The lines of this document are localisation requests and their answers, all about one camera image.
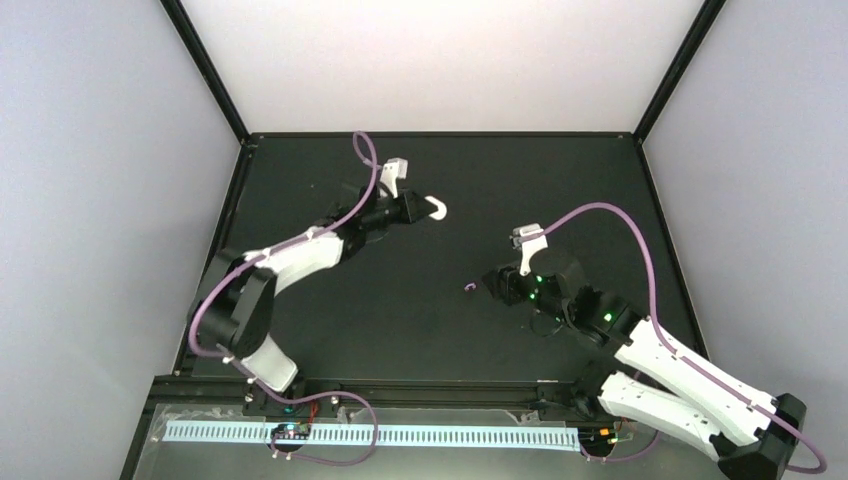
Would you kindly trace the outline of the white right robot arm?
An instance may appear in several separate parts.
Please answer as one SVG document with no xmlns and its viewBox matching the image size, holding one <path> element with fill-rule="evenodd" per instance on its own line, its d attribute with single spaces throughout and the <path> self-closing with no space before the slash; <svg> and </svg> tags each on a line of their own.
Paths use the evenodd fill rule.
<svg viewBox="0 0 848 480">
<path fill-rule="evenodd" d="M 591 369 L 569 392 L 572 410 L 602 412 L 644 423 L 713 460 L 729 479 L 779 479 L 799 441 L 806 405 L 773 396 L 726 373 L 621 296 L 592 287 L 578 262 L 565 270 L 523 272 L 518 262 L 482 277 L 494 299 L 527 303 L 597 353 L 655 381 L 646 385 L 620 370 Z"/>
</svg>

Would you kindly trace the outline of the white earbud charging case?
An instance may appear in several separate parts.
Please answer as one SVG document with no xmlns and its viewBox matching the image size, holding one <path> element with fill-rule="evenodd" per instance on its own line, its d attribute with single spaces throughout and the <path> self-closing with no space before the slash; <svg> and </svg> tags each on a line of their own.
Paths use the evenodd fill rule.
<svg viewBox="0 0 848 480">
<path fill-rule="evenodd" d="M 429 218 L 435 221 L 442 221 L 446 218 L 448 209 L 444 202 L 431 195 L 426 196 L 425 200 L 432 206 L 432 211 L 428 214 Z"/>
</svg>

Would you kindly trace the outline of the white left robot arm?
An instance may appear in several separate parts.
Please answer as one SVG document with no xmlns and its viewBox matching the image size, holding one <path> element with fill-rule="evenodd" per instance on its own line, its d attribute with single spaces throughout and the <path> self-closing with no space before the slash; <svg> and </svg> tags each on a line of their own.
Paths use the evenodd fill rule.
<svg viewBox="0 0 848 480">
<path fill-rule="evenodd" d="M 317 272 L 352 258 L 370 234 L 426 218 L 440 221 L 446 205 L 409 189 L 365 187 L 360 201 L 339 209 L 277 246 L 240 253 L 220 251 L 210 263 L 190 311 L 188 343 L 198 356 L 235 362 L 250 380 L 282 393 L 297 364 L 272 338 L 276 297 Z"/>
</svg>

